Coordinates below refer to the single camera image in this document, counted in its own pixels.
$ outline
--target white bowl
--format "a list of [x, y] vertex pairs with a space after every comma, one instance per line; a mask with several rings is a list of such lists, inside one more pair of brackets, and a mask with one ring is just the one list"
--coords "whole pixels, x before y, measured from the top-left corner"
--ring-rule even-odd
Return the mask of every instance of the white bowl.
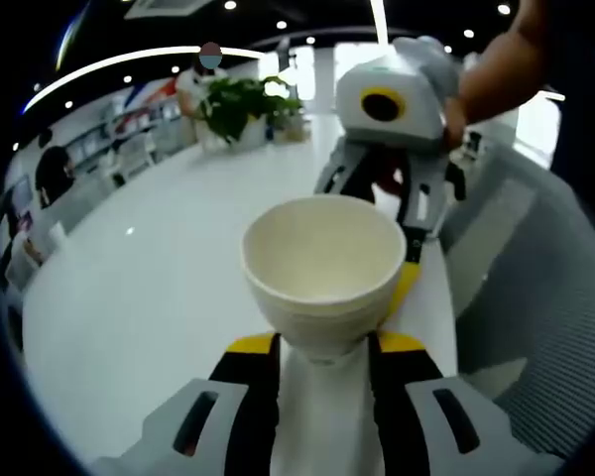
[[399, 225], [371, 203], [313, 195], [258, 217], [242, 241], [258, 307], [294, 347], [348, 352], [386, 317], [406, 256]]

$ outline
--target white countertop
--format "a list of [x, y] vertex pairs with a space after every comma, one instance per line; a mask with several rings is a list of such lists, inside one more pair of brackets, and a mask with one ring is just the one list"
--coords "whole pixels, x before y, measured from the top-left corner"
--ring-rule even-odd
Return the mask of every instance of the white countertop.
[[[222, 157], [181, 151], [101, 203], [45, 263], [25, 296], [26, 364], [51, 424], [82, 461], [121, 454], [145, 416], [208, 376], [233, 340], [270, 329], [239, 268], [240, 237], [268, 207], [312, 193], [339, 133], [334, 117], [316, 117], [307, 143]], [[437, 242], [421, 266], [388, 327], [423, 341], [454, 375]]]

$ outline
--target black ceiling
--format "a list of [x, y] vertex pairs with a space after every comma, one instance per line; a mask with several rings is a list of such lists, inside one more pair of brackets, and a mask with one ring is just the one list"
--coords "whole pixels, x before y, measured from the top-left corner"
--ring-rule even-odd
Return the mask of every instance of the black ceiling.
[[[14, 35], [24, 41], [13, 51], [18, 61], [15, 74], [10, 75], [12, 94], [8, 106], [14, 118], [14, 140], [21, 142], [27, 142], [43, 125], [53, 123], [65, 114], [63, 104], [69, 99], [78, 107], [106, 92], [122, 88], [125, 74], [131, 74], [135, 82], [148, 81], [171, 74], [173, 64], [183, 67], [190, 59], [166, 56], [109, 66], [63, 86], [25, 115], [20, 115], [34, 94], [36, 82], [44, 86], [97, 60], [149, 48], [202, 45], [208, 41], [225, 47], [255, 47], [263, 51], [275, 46], [265, 40], [294, 33], [303, 33], [303, 36], [293, 38], [292, 44], [303, 44], [307, 34], [314, 33], [318, 48], [340, 41], [376, 41], [370, 0], [237, 0], [237, 8], [231, 11], [223, 7], [224, 0], [212, 0], [188, 17], [133, 20], [124, 19], [132, 1], [39, 0], [18, 3], [9, 14], [8, 24]], [[391, 37], [401, 33], [433, 35], [450, 44], [455, 55], [463, 56], [482, 51], [492, 38], [506, 30], [519, 1], [384, 0], [384, 3]], [[500, 15], [497, 11], [499, 3], [509, 3], [512, 15]], [[63, 33], [82, 11], [83, 19], [60, 70], [56, 71]], [[280, 20], [288, 23], [285, 30], [276, 28]], [[340, 27], [355, 28], [323, 33]], [[464, 38], [465, 29], [475, 32], [474, 39]], [[237, 60], [241, 59], [225, 59], [221, 66], [229, 66]]]

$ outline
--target yellow lens ring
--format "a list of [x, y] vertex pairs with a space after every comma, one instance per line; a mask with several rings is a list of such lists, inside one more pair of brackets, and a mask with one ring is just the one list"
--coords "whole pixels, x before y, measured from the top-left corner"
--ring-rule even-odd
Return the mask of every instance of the yellow lens ring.
[[372, 95], [387, 97], [388, 99], [390, 99], [397, 105], [397, 116], [392, 120], [399, 119], [406, 113], [406, 101], [401, 96], [401, 94], [399, 94], [396, 90], [391, 89], [390, 87], [383, 87], [383, 86], [369, 87], [362, 91], [362, 93], [361, 93], [362, 109], [364, 109], [364, 106], [363, 106], [364, 100], [368, 96], [372, 96]]

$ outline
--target bowl rim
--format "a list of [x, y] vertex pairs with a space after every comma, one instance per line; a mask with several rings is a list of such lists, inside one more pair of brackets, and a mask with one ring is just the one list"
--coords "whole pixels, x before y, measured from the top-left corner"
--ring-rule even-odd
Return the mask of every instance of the bowl rim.
[[[345, 201], [347, 203], [354, 203], [355, 205], [364, 207], [366, 209], [370, 209], [372, 212], [379, 213], [383, 218], [385, 218], [388, 222], [390, 222], [392, 224], [392, 226], [397, 230], [397, 235], [400, 238], [400, 243], [402, 246], [401, 246], [399, 257], [398, 257], [398, 259], [394, 260], [393, 267], [386, 275], [386, 278], [381, 280], [376, 285], [372, 286], [369, 290], [361, 292], [361, 293], [356, 293], [354, 295], [350, 295], [349, 297], [337, 298], [337, 299], [321, 299], [321, 298], [304, 299], [304, 298], [291, 297], [285, 293], [276, 291], [273, 288], [266, 285], [265, 283], [263, 283], [262, 281], [260, 281], [256, 276], [254, 276], [254, 274], [252, 273], [252, 271], [250, 270], [250, 268], [248, 266], [247, 259], [245, 256], [245, 243], [247, 241], [247, 236], [249, 235], [249, 233], [251, 232], [253, 227], [256, 225], [256, 223], [258, 223], [268, 213], [271, 213], [272, 211], [274, 211], [282, 206], [286, 206], [286, 205], [296, 203], [296, 202], [301, 202], [301, 201], [313, 201], [313, 200], [336, 200], [336, 201]], [[352, 302], [353, 300], [363, 298], [363, 297], [375, 292], [379, 288], [382, 288], [383, 286], [385, 286], [395, 275], [397, 275], [401, 271], [402, 265], [404, 264], [404, 261], [406, 260], [407, 252], [408, 252], [408, 240], [406, 238], [406, 234], [404, 233], [404, 230], [401, 228], [401, 226], [394, 219], [392, 219], [390, 216], [388, 216], [386, 213], [384, 213], [384, 211], [377, 208], [373, 203], [370, 203], [370, 202], [363, 200], [361, 198], [357, 198], [357, 197], [350, 196], [350, 195], [339, 195], [339, 194], [328, 194], [328, 193], [317, 193], [314, 195], [293, 198], [290, 200], [283, 201], [282, 203], [278, 203], [278, 204], [272, 206], [271, 208], [268, 208], [263, 213], [261, 213], [254, 221], [252, 221], [249, 224], [249, 226], [243, 233], [242, 238], [240, 240], [240, 264], [241, 264], [241, 267], [242, 267], [247, 279], [251, 283], [253, 283], [256, 287], [264, 290], [265, 293], [273, 296], [274, 298], [278, 298], [280, 300], [287, 301], [287, 302], [290, 302], [293, 304], [298, 304], [298, 305], [336, 305], [336, 304], [344, 304], [344, 303], [347, 304], [347, 303]]]

